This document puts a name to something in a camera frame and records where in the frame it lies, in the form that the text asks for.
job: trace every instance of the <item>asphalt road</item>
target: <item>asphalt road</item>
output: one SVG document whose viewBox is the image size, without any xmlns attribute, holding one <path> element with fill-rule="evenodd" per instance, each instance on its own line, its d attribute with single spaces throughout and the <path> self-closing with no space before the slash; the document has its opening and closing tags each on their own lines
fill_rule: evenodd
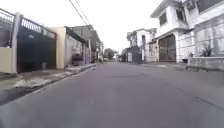
<svg viewBox="0 0 224 128">
<path fill-rule="evenodd" d="M 1 106 L 0 128 L 223 128 L 221 106 L 181 89 L 195 76 L 103 64 Z"/>
</svg>

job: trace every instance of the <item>power line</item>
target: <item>power line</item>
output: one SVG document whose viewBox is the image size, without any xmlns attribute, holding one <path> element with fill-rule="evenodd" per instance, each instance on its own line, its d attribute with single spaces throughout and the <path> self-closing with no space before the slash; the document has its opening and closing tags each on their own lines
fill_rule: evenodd
<svg viewBox="0 0 224 128">
<path fill-rule="evenodd" d="M 85 15 L 85 13 L 83 12 L 82 8 L 80 7 L 79 3 L 77 0 L 75 0 L 76 4 L 78 5 L 78 7 L 80 8 L 82 14 L 84 15 L 85 19 L 87 20 L 87 22 L 90 24 L 89 19 L 87 18 L 87 16 Z"/>
<path fill-rule="evenodd" d="M 88 26 L 89 24 L 86 23 L 86 21 L 84 20 L 84 18 L 82 17 L 82 15 L 79 13 L 78 9 L 75 7 L 75 5 L 73 4 L 72 0 L 69 0 L 70 3 L 72 4 L 73 8 L 76 10 L 76 12 L 79 14 L 80 18 L 83 20 L 83 22 Z"/>
</svg>

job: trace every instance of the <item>sky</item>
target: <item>sky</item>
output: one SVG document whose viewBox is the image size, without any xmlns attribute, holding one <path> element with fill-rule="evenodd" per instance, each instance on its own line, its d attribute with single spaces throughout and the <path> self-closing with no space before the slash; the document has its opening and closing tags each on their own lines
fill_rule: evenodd
<svg viewBox="0 0 224 128">
<path fill-rule="evenodd" d="M 155 28 L 151 13 L 162 0 L 77 0 L 105 48 L 121 52 L 129 46 L 127 32 Z M 69 0 L 0 0 L 0 8 L 48 27 L 84 25 Z"/>
</svg>

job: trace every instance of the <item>tree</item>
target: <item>tree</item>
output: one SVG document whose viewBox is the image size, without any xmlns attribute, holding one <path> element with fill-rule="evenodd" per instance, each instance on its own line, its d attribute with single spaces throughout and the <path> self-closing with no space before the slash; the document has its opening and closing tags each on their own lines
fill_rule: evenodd
<svg viewBox="0 0 224 128">
<path fill-rule="evenodd" d="M 104 58 L 108 58 L 109 60 L 112 60 L 114 57 L 114 50 L 111 48 L 107 48 L 104 50 Z"/>
</svg>

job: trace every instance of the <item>gate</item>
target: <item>gate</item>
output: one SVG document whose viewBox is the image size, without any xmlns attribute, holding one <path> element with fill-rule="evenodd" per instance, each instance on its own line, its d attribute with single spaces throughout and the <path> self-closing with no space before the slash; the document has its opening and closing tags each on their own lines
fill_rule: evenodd
<svg viewBox="0 0 224 128">
<path fill-rule="evenodd" d="M 176 41 L 173 34 L 159 40 L 159 61 L 176 62 Z"/>
<path fill-rule="evenodd" d="M 56 33 L 22 18 L 17 43 L 19 73 L 56 68 Z"/>
</svg>

